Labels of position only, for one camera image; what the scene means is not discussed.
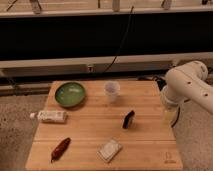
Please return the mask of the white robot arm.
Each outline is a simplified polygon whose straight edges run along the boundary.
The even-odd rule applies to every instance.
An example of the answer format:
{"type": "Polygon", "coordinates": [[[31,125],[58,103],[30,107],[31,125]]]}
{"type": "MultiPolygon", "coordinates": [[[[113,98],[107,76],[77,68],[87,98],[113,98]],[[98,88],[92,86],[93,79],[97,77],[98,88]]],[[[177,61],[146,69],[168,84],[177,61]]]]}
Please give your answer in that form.
{"type": "Polygon", "coordinates": [[[172,125],[177,118],[179,104],[190,99],[213,114],[213,86],[205,82],[208,76],[206,65],[191,61],[170,69],[165,75],[166,85],[161,90],[164,105],[163,120],[172,125]]]}

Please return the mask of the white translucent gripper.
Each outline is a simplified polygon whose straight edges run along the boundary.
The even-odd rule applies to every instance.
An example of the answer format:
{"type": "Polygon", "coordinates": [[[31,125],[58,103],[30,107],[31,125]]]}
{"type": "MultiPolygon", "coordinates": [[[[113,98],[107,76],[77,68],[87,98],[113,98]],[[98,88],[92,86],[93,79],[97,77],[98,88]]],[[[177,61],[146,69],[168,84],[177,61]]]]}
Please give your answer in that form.
{"type": "Polygon", "coordinates": [[[174,126],[179,118],[180,106],[176,103],[173,103],[166,97],[166,86],[164,86],[161,90],[160,99],[164,106],[164,122],[170,126],[174,126]]]}

